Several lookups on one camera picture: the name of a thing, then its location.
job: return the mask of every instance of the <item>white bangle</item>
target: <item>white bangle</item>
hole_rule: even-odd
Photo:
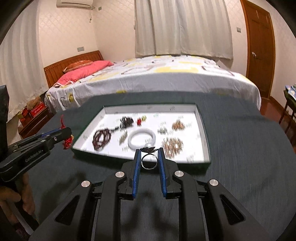
[[[153,132],[152,130],[150,130],[150,129],[147,129],[147,128],[140,128],[139,130],[136,130],[136,131],[132,132],[132,133],[128,136],[128,147],[129,147],[130,149],[132,149],[132,150],[136,150],[136,149],[141,149],[141,148],[143,148],[143,147],[146,146],[146,144],[145,144],[145,145],[139,145],[139,146],[136,146],[136,145],[133,145],[133,144],[131,143],[131,139],[132,139],[136,134],[138,134],[138,133],[146,133],[146,134],[150,135],[150,136],[152,137],[152,141],[149,142],[149,143],[147,143],[147,144],[149,144],[149,145],[151,145],[151,146],[153,146],[153,145],[155,144],[155,142],[156,142],[156,136],[155,136],[154,132]]]

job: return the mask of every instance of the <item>red tassel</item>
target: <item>red tassel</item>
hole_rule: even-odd
[[[61,129],[66,128],[63,122],[63,115],[61,116],[61,124],[62,124]],[[74,136],[71,135],[71,137],[69,137],[64,141],[64,150],[69,149],[71,147],[73,139],[74,139]]]

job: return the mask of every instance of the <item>orange pillow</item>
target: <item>orange pillow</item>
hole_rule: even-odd
[[[91,65],[93,62],[91,60],[80,60],[80,61],[77,61],[75,63],[72,63],[70,64],[68,67],[66,67],[63,72],[64,73],[67,73],[69,71],[72,71],[72,70],[75,70],[75,69],[79,69],[81,67],[84,67],[84,66],[88,66],[88,65]]]

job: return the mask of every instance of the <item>pillow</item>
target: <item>pillow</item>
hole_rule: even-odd
[[[69,71],[72,71],[72,70],[75,70],[75,69],[79,69],[81,67],[84,67],[84,66],[88,66],[88,65],[91,65],[93,62],[91,60],[80,60],[80,61],[77,61],[75,63],[72,63],[70,64],[68,67],[66,67],[63,72],[64,73],[67,73]]]
[[[82,68],[65,73],[61,78],[59,78],[53,87],[59,88],[62,86],[74,84],[76,81],[112,65],[114,64],[108,60],[95,61],[89,66],[84,66]]]

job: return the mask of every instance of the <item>door frame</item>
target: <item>door frame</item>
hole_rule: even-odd
[[[244,19],[245,19],[245,22],[246,22],[246,29],[247,29],[247,42],[248,42],[248,59],[247,59],[247,71],[246,71],[246,77],[249,78],[249,73],[250,73],[250,58],[251,58],[251,43],[250,43],[250,29],[249,29],[249,22],[248,22],[248,17],[247,17],[247,11],[246,11],[246,8],[245,8],[245,3],[246,2],[249,2],[251,5],[254,5],[258,8],[261,8],[259,7],[258,5],[250,2],[250,1],[247,1],[247,0],[240,0],[241,1],[241,4],[242,4],[242,10],[244,12]],[[276,43],[275,43],[275,37],[274,37],[274,27],[273,27],[273,24],[272,24],[272,20],[271,20],[271,16],[270,16],[270,13],[268,12],[268,17],[269,17],[269,21],[270,21],[270,24],[271,24],[271,31],[272,31],[272,37],[273,37],[273,43],[274,43],[274,59],[273,59],[273,69],[272,69],[272,78],[271,78],[271,84],[270,84],[270,88],[269,88],[269,93],[268,93],[268,99],[270,97],[270,92],[271,92],[271,88],[272,88],[272,84],[273,84],[273,81],[274,81],[274,70],[275,70],[275,66],[276,66]]]

